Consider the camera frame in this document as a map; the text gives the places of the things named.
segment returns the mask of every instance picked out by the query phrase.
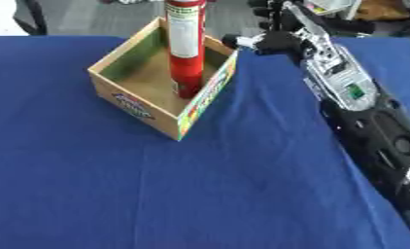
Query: green light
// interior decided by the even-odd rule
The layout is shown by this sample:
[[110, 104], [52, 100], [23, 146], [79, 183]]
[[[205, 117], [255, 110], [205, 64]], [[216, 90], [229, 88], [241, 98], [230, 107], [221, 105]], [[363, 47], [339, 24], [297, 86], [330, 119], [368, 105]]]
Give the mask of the green light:
[[365, 92], [356, 84], [350, 84], [347, 86], [347, 90], [349, 91], [350, 96], [354, 100], [358, 100], [365, 95]]

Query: fire extinguisher label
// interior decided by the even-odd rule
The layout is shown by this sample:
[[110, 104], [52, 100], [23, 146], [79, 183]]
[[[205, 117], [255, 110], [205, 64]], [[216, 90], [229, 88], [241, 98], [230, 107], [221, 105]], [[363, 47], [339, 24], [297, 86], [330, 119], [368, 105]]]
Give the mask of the fire extinguisher label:
[[172, 90], [177, 94], [180, 92], [179, 87], [178, 87], [178, 83], [175, 82], [174, 80], [172, 80]]
[[176, 7], [167, 4], [172, 55], [180, 58], [199, 55], [199, 11], [199, 6]]

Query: box wall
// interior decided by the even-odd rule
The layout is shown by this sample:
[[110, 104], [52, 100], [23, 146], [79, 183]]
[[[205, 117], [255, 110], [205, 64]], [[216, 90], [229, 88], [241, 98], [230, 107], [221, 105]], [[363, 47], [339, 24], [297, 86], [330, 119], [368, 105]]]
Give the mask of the box wall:
[[118, 60], [124, 53], [128, 52], [131, 48], [136, 46], [140, 41], [154, 32], [156, 29], [160, 27], [160, 24], [163, 22], [162, 18], [155, 18], [151, 23], [146, 25], [143, 29], [141, 29], [138, 33], [133, 35], [130, 39], [126, 42], [121, 44], [115, 50], [110, 52], [109, 54], [105, 55], [101, 58], [98, 62], [92, 65], [88, 70], [93, 71], [96, 73], [100, 73], [103, 69], [107, 66]]
[[156, 54], [161, 47], [167, 46], [167, 40], [164, 38], [164, 30], [161, 27], [154, 29], [143, 37], [135, 46], [130, 47], [117, 60], [105, 67], [100, 74], [114, 82], [134, 73], [134, 71], [148, 58]]
[[184, 112], [178, 117], [180, 132], [179, 140], [186, 136], [194, 123], [200, 118], [208, 106], [214, 101], [214, 99], [216, 99], [217, 95], [219, 95], [220, 91], [230, 81], [235, 72], [237, 57], [238, 52], [232, 54], [232, 56], [210, 79], [202, 91], [193, 98]]
[[178, 140], [178, 123], [175, 117], [153, 106], [132, 92], [127, 91], [114, 83], [109, 83], [99, 75], [90, 72], [91, 79], [98, 96], [118, 106], [127, 114], [150, 125], [166, 135]]

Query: metal robotic hand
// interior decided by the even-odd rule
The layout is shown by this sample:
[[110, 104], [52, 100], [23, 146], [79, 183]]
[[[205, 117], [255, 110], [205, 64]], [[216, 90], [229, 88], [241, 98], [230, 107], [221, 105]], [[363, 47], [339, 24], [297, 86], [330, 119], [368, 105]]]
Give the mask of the metal robotic hand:
[[291, 54], [342, 147], [410, 228], [410, 117], [402, 104], [345, 47], [333, 43], [325, 20], [301, 3], [249, 4], [257, 16], [268, 18], [260, 25], [267, 30], [254, 38], [226, 35], [223, 43], [258, 54]]

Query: table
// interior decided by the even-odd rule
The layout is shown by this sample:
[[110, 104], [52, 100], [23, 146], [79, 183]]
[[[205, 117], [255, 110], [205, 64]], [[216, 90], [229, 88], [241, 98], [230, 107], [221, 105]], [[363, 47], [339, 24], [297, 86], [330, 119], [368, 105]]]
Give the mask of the table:
[[[410, 40], [343, 39], [410, 111]], [[113, 37], [0, 37], [0, 249], [410, 248], [284, 55], [242, 52], [181, 143], [98, 98]]]

